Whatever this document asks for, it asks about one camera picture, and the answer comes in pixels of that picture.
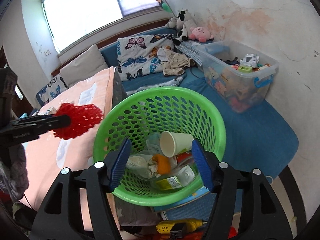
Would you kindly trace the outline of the left gloved hand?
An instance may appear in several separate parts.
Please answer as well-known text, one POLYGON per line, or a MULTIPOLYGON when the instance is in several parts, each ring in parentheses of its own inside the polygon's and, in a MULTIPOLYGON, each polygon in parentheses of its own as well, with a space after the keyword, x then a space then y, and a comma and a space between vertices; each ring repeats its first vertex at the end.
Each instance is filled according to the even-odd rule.
POLYGON ((17 154, 12 165, 8 167, 1 161, 1 191, 8 194, 13 202, 17 202, 28 189, 29 180, 24 146, 19 144, 12 149, 17 154))

